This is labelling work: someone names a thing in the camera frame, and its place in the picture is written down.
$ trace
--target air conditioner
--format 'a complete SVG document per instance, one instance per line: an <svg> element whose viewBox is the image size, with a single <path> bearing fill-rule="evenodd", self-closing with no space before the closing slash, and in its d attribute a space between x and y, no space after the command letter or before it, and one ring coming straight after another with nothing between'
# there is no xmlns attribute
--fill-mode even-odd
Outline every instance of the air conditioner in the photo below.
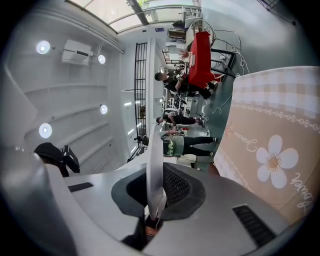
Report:
<svg viewBox="0 0 320 256"><path fill-rule="evenodd" d="M88 65L89 58L93 56L91 46L67 40L62 53L62 62L76 65Z"/></svg>

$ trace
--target person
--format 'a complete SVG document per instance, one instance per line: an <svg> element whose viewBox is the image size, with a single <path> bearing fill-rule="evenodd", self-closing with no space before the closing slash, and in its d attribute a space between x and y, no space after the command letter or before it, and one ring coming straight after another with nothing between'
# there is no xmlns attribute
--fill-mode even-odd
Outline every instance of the person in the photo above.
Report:
<svg viewBox="0 0 320 256"><path fill-rule="evenodd" d="M213 157L214 153L209 150L202 150L192 145L217 143L216 137L184 137L173 136L183 135L183 131L165 130L160 131L159 136L163 141L163 155L167 157L180 157L187 154L192 154L198 157ZM142 143L146 146L149 144L149 138L144 137Z"/></svg>
<svg viewBox="0 0 320 256"><path fill-rule="evenodd" d="M134 142L140 143L142 141L140 136L137 136L136 138L133 139Z"/></svg>
<svg viewBox="0 0 320 256"><path fill-rule="evenodd" d="M156 120L156 123L159 125L163 121L166 121L167 123L175 125L193 125L195 123L199 124L202 127L205 127L204 121L200 118L195 119L193 117L185 117L183 115L171 115L171 114L165 114L163 117L158 117Z"/></svg>
<svg viewBox="0 0 320 256"><path fill-rule="evenodd" d="M170 91L177 92L199 92L199 94L206 100L211 96L211 92L207 88L200 88L196 85L188 83L188 74L184 74L183 76L179 75L176 71L169 73L161 73L158 72L154 75L154 79L157 81L162 81L164 87ZM208 82L209 88L214 90L218 82Z"/></svg>

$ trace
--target ceiling light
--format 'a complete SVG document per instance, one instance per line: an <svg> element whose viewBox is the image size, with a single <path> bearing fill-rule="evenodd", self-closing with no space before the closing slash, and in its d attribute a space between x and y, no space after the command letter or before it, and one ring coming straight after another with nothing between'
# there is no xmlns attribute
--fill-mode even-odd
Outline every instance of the ceiling light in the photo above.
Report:
<svg viewBox="0 0 320 256"><path fill-rule="evenodd" d="M99 55L99 56L98 56L98 62L99 62L100 64L104 64L104 63L106 62L105 56Z"/></svg>
<svg viewBox="0 0 320 256"><path fill-rule="evenodd" d="M101 114L106 114L108 112L108 107L106 105L102 105L100 107Z"/></svg>
<svg viewBox="0 0 320 256"><path fill-rule="evenodd" d="M45 139L49 138L51 133L52 133L52 128L51 128L50 124L43 123L40 125L39 134L42 138L45 138Z"/></svg>
<svg viewBox="0 0 320 256"><path fill-rule="evenodd" d="M50 43L47 41L40 41L36 45L36 51L38 54L46 54L50 50Z"/></svg>

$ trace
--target woman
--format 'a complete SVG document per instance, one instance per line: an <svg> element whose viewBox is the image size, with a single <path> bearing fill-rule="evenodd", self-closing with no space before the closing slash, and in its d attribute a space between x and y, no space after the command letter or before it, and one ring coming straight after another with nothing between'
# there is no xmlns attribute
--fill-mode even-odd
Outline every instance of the woman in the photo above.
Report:
<svg viewBox="0 0 320 256"><path fill-rule="evenodd" d="M163 121L166 121L167 123L173 124L173 126L175 126L175 125L193 125L193 124L197 123L200 126L205 127L203 120L194 119L193 117L185 117L182 115L165 114L163 117L158 117L155 121L158 125L161 124Z"/></svg>
<svg viewBox="0 0 320 256"><path fill-rule="evenodd" d="M209 150L202 150L192 145L196 144L209 144L216 143L216 137L184 137L184 136L173 136L183 135L183 131L176 130L165 130L160 131L159 136L163 141L163 155L167 157L180 157L187 154L192 154L198 157L213 157L214 153ZM142 143L146 146L149 144L149 138L144 137Z"/></svg>

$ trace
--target metal grille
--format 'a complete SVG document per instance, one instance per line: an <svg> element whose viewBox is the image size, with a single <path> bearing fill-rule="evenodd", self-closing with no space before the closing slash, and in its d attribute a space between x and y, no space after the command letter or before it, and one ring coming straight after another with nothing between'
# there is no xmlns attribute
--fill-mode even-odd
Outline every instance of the metal grille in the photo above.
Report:
<svg viewBox="0 0 320 256"><path fill-rule="evenodd" d="M135 101L135 124L136 135L143 139L147 135L146 119L146 67L147 67L148 43L137 43L135 46L134 63L134 101ZM139 149L148 147L138 140Z"/></svg>
<svg viewBox="0 0 320 256"><path fill-rule="evenodd" d="M258 247L264 246L276 237L247 205L234 207L232 210Z"/></svg>

